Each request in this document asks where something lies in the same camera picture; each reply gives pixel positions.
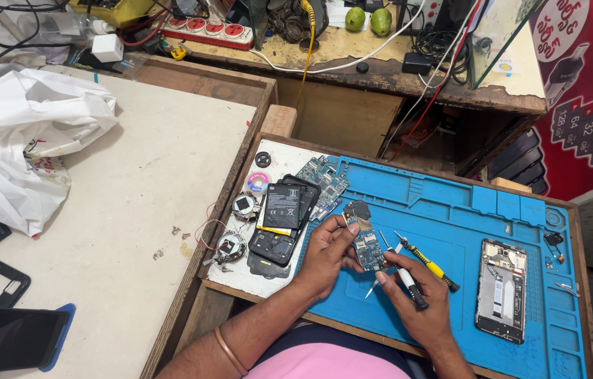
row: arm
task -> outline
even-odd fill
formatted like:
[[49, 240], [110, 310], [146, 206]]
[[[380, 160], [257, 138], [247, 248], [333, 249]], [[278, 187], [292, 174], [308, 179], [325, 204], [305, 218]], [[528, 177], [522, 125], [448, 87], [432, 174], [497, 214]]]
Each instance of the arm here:
[[[351, 246], [359, 226], [345, 226], [342, 216], [325, 220], [311, 233], [301, 270], [292, 282], [220, 327], [226, 344], [246, 369], [251, 368], [314, 301], [329, 295], [342, 266], [362, 271], [353, 258]], [[191, 343], [158, 375], [158, 379], [240, 377], [241, 373], [222, 350], [214, 332]]]
[[385, 295], [395, 306], [404, 328], [411, 338], [425, 348], [439, 379], [474, 379], [472, 368], [465, 362], [451, 333], [448, 285], [418, 260], [390, 252], [384, 255], [389, 262], [409, 270], [414, 279], [420, 283], [423, 299], [430, 305], [425, 311], [416, 311], [414, 301], [406, 297], [395, 283], [395, 281], [402, 282], [397, 272], [392, 276], [382, 271], [376, 272], [376, 278]]

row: white charger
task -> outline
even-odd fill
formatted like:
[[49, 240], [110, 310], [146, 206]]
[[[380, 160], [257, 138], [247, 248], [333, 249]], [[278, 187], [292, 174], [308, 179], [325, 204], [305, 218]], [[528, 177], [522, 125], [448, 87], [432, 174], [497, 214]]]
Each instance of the white charger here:
[[101, 34], [93, 37], [90, 52], [104, 64], [121, 61], [124, 58], [124, 44], [116, 34]]

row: copper bracelet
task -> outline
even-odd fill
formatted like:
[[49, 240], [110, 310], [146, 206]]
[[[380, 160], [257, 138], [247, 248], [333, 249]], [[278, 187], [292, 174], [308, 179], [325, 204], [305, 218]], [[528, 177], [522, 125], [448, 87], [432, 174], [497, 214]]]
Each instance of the copper bracelet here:
[[217, 336], [217, 342], [219, 342], [219, 346], [222, 347], [222, 350], [224, 350], [226, 356], [231, 359], [231, 363], [236, 366], [236, 370], [238, 370], [238, 372], [240, 372], [243, 376], [247, 375], [248, 371], [242, 366], [241, 362], [238, 360], [238, 358], [236, 358], [231, 349], [228, 348], [228, 345], [222, 338], [222, 332], [219, 331], [219, 326], [215, 326], [214, 333], [215, 336]]

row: yellow wire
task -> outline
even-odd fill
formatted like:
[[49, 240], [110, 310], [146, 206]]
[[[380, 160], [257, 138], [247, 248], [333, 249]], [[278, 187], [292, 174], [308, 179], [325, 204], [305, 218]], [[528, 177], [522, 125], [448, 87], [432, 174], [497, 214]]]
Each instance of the yellow wire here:
[[301, 102], [301, 91], [303, 91], [303, 85], [306, 82], [306, 73], [308, 72], [308, 63], [311, 60], [311, 51], [313, 50], [313, 40], [315, 39], [315, 11], [313, 7], [306, 0], [301, 0], [301, 7], [308, 12], [308, 18], [311, 23], [311, 44], [308, 47], [308, 55], [306, 56], [306, 67], [303, 69], [303, 78], [301, 79], [301, 87], [299, 87], [299, 96], [296, 99], [296, 109], [299, 109], [299, 103]]

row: solder wick spool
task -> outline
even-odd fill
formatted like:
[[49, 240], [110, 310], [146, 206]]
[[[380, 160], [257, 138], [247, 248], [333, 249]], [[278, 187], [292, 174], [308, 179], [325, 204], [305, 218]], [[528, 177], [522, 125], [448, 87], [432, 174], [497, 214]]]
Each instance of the solder wick spool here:
[[254, 195], [263, 195], [268, 190], [271, 177], [266, 173], [250, 173], [245, 179], [247, 189]]

